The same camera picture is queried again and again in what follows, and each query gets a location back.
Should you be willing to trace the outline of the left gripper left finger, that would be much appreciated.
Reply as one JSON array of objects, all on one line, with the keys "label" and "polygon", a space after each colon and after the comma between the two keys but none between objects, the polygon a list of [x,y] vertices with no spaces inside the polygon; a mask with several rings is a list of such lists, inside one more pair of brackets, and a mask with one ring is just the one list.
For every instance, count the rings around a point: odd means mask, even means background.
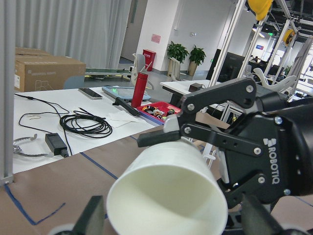
[{"label": "left gripper left finger", "polygon": [[104,230],[103,196],[92,196],[74,225],[75,235],[102,235]]}]

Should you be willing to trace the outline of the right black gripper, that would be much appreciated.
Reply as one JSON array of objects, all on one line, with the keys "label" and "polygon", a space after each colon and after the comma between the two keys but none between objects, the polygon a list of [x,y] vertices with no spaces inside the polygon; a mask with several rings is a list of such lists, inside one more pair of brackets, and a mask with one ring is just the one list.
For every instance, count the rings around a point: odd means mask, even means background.
[{"label": "right black gripper", "polygon": [[[254,195],[263,204],[313,192],[313,100],[292,102],[277,92],[262,97],[250,78],[237,78],[184,95],[179,132],[218,148],[218,185],[229,208]],[[247,109],[226,130],[196,120],[210,104],[232,101]]]}]

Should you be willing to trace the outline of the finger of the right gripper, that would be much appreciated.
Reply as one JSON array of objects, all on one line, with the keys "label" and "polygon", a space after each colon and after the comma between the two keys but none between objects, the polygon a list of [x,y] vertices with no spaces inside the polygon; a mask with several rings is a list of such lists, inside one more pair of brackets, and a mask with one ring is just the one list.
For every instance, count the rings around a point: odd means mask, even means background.
[{"label": "finger of the right gripper", "polygon": [[179,122],[176,115],[168,117],[162,130],[140,134],[137,139],[138,147],[152,146],[159,143],[180,140]]}]

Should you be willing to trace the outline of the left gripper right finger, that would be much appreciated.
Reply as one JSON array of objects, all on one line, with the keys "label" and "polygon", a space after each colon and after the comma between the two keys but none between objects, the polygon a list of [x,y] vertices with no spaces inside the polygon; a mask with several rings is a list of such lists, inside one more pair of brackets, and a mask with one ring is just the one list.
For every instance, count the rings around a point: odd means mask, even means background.
[{"label": "left gripper right finger", "polygon": [[279,235],[281,226],[253,195],[244,195],[241,210],[246,235]]}]

